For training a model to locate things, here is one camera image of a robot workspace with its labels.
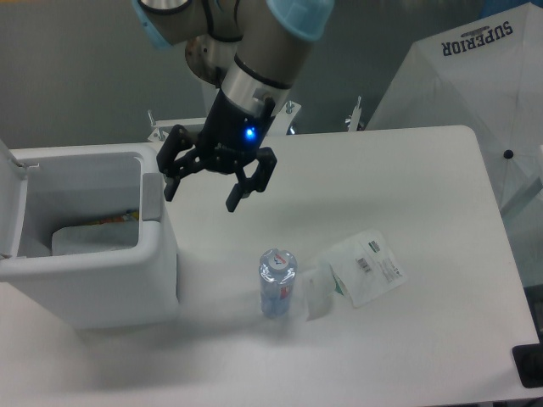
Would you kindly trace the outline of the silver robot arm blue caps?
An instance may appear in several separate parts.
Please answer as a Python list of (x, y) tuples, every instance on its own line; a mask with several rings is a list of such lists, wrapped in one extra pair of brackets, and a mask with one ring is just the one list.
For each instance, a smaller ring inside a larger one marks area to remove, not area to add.
[(157, 154), (165, 200), (181, 180), (207, 170), (234, 174), (226, 206), (234, 211), (264, 192), (277, 164), (263, 146), (277, 114), (333, 11), (332, 1), (135, 1), (150, 41), (159, 49), (186, 43), (194, 71), (218, 93), (196, 135), (174, 125)]

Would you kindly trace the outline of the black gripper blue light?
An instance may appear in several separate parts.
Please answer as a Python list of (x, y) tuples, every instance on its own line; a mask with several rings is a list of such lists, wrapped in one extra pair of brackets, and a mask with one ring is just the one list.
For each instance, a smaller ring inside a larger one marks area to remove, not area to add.
[[(234, 212), (239, 202), (252, 192), (264, 192), (277, 164), (269, 147), (262, 147), (264, 136), (275, 117), (276, 102), (266, 94), (259, 112), (251, 114), (237, 106), (223, 91), (219, 91), (198, 135), (182, 125), (174, 125), (156, 156), (160, 173), (165, 178), (164, 196), (167, 202), (175, 197), (181, 179), (209, 170), (232, 174), (238, 182), (233, 186), (226, 207)], [(251, 177), (244, 167), (257, 161)]]

